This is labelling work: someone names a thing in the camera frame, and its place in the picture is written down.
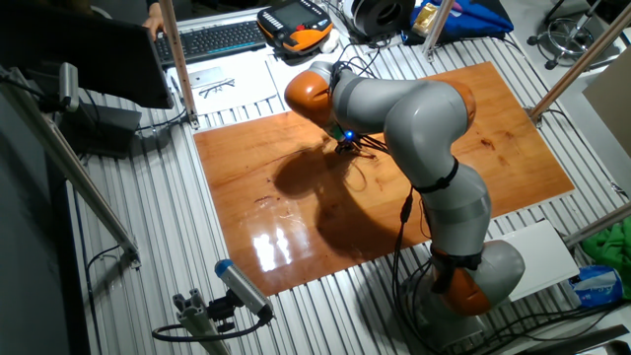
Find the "metal rod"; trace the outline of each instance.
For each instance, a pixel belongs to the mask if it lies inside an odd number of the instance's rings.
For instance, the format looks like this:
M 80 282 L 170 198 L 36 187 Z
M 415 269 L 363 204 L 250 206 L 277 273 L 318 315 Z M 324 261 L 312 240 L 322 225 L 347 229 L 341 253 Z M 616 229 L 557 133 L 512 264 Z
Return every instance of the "metal rod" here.
M 620 35 L 631 22 L 631 4 L 618 15 L 592 46 L 577 60 L 577 62 L 559 79 L 541 101 L 529 111 L 530 119 L 537 121 L 539 116 L 554 103 L 565 90 L 585 71 L 585 69 Z
M 186 59 L 184 58 L 184 51 L 181 47 L 179 31 L 177 30 L 177 20 L 175 19 L 173 1 L 160 0 L 160 10 L 162 11 L 162 17 L 165 19 L 165 29 L 167 32 L 166 36 L 169 39 L 171 52 L 174 55 L 175 69 L 177 70 L 177 76 L 179 77 L 179 88 L 184 96 L 186 113 L 188 113 L 188 119 L 190 120 L 192 127 L 197 129 L 199 128 L 197 109 L 195 108 L 193 91 L 190 87 L 190 80 L 188 79 L 188 71 L 186 71 Z
M 434 25 L 432 26 L 430 33 L 425 38 L 425 44 L 423 45 L 423 54 L 425 54 L 428 60 L 432 60 L 434 45 L 443 31 L 443 27 L 445 26 L 447 18 L 450 16 L 450 11 L 454 6 L 455 1 L 456 0 L 443 0 L 443 2 L 441 2 L 441 7 L 436 15 Z
M 18 83 L 28 85 L 18 69 L 11 70 L 10 78 Z M 103 196 L 99 193 L 92 179 L 81 165 L 81 161 L 79 161 L 68 142 L 57 129 L 57 125 L 39 111 L 39 107 L 31 94 L 10 84 L 0 85 L 0 90 L 39 143 L 41 143 L 53 162 L 72 182 L 95 215 L 111 233 L 111 236 L 120 244 L 129 256 L 132 266 L 140 266 L 136 242 L 130 238 Z
M 607 213 L 604 217 L 599 218 L 597 221 L 581 229 L 579 232 L 567 237 L 565 239 L 565 245 L 570 248 L 629 216 L 631 216 L 631 202 L 627 202 L 622 207 Z

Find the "metal frame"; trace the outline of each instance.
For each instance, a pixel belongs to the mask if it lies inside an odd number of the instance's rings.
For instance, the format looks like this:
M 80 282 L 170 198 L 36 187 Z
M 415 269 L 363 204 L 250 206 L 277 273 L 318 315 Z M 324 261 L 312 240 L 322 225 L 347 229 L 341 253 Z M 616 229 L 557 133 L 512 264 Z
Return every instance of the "metal frame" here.
M 171 45 L 171 51 L 174 54 L 175 69 L 177 70 L 177 77 L 179 78 L 179 87 L 181 88 L 181 92 L 184 96 L 186 113 L 188 113 L 188 119 L 191 126 L 197 129 L 199 128 L 197 109 L 195 108 L 195 100 L 193 99 L 193 92 L 190 88 L 188 71 L 186 71 L 186 60 L 184 59 L 184 51 L 181 47 L 179 31 L 177 30 L 177 20 L 175 19 L 173 1 L 160 0 L 160 9 L 162 11 L 163 18 L 165 19 L 165 29 L 167 31 L 169 44 Z
M 452 10 L 455 2 L 456 0 L 444 0 L 441 3 L 441 7 L 438 10 L 438 15 L 436 15 L 434 26 L 432 26 L 430 33 L 427 35 L 427 38 L 425 38 L 425 43 L 423 44 L 422 50 L 423 54 L 429 62 L 434 60 L 434 46 L 436 45 L 436 41 L 443 31 L 443 27 L 447 22 L 447 18 L 449 17 L 450 11 Z
M 585 239 L 593 236 L 594 234 L 602 231 L 603 229 L 609 228 L 629 216 L 631 216 L 631 203 L 626 203 L 622 207 L 617 208 L 610 213 L 607 213 L 606 215 L 602 216 L 602 218 L 589 224 L 587 227 L 581 229 L 573 235 L 567 237 L 565 239 L 565 245 L 568 248 L 571 248 L 576 244 L 584 241 Z
M 28 85 L 18 69 L 12 69 L 9 77 L 16 82 Z M 81 165 L 81 161 L 70 148 L 59 129 L 57 129 L 56 124 L 39 111 L 39 107 L 31 94 L 10 84 L 0 85 L 0 90 L 2 90 L 7 101 L 29 127 L 39 143 L 41 143 L 46 153 L 50 155 L 50 158 L 61 169 L 63 174 L 72 182 L 103 225 L 125 250 L 125 253 L 130 258 L 132 267 L 140 267 L 138 247 L 135 240 L 127 234 L 118 217 L 116 217 L 101 193 L 97 190 L 92 179 Z

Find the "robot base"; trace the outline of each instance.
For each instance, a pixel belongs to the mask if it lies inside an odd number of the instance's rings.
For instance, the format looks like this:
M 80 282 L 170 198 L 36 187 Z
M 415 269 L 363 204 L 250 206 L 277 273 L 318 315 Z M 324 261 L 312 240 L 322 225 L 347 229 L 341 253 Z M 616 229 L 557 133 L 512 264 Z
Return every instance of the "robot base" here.
M 432 347 L 443 350 L 446 347 L 475 335 L 485 329 L 480 317 L 463 317 L 449 310 L 438 295 L 430 292 L 434 282 L 431 270 L 418 282 L 420 275 L 407 279 L 401 284 L 400 297 L 403 311 L 416 314 L 416 327 L 419 335 Z M 412 307 L 414 286 L 418 282 L 416 301 Z

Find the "orange wooden surface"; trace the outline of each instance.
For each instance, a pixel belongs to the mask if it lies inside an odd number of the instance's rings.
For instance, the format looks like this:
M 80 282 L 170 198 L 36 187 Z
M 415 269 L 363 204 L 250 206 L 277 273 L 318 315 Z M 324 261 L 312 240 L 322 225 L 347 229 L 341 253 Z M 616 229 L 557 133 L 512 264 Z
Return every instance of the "orange wooden surface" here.
M 453 152 L 486 181 L 494 216 L 574 189 L 491 63 L 434 78 L 475 95 L 477 116 Z M 292 112 L 194 137 L 230 258 L 266 295 L 393 252 L 410 183 L 389 156 L 338 156 Z M 408 247 L 426 241 L 419 200 Z

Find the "white paper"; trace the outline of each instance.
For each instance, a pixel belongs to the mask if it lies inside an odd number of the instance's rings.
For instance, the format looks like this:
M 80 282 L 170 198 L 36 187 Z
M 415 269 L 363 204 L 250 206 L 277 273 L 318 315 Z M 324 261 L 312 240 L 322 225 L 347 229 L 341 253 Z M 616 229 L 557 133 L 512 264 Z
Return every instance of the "white paper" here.
M 204 83 L 203 86 L 192 82 L 195 79 L 195 73 L 208 69 L 213 69 L 210 71 L 212 72 L 211 82 Z M 186 66 L 186 70 L 193 87 L 193 100 L 197 114 L 250 105 L 277 95 L 267 65 L 261 60 L 260 55 L 255 55 L 253 52 L 190 64 Z M 179 83 L 175 68 L 169 69 L 167 76 L 174 77 Z M 167 82 L 170 86 L 173 85 L 170 78 L 167 78 Z M 214 89 L 205 93 L 204 91 L 209 88 Z

